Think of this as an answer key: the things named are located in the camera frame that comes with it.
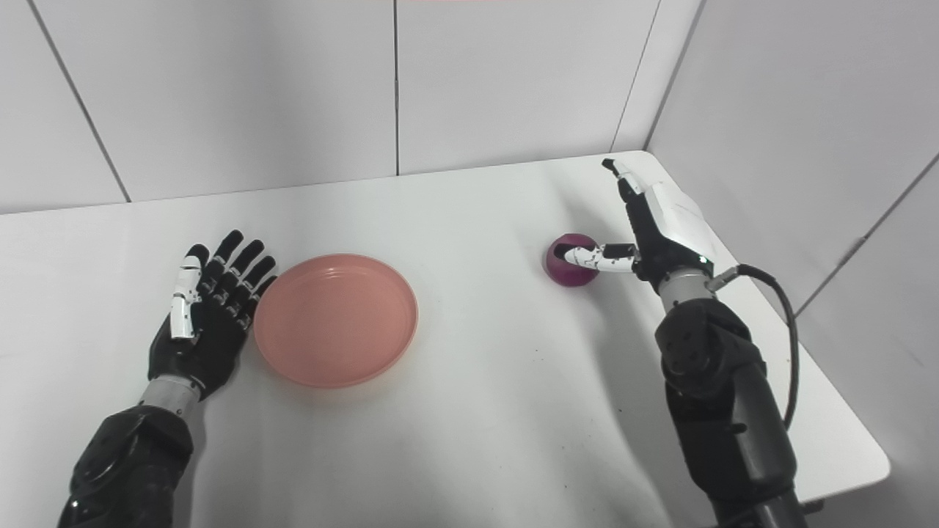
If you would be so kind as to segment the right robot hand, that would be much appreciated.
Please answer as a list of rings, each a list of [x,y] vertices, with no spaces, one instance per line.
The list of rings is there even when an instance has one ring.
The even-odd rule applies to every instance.
[[[597,243],[569,233],[551,244],[544,267],[556,283],[579,287],[600,273],[628,273],[653,285],[683,271],[715,277],[715,253],[700,208],[677,186],[660,178],[644,178],[616,159],[603,159],[624,202],[634,240]]]

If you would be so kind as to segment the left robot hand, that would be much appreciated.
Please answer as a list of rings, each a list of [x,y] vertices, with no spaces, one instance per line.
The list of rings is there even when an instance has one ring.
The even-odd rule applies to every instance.
[[[215,251],[192,245],[179,264],[167,317],[151,346],[149,381],[185,380],[201,399],[230,380],[277,262],[233,230]]]

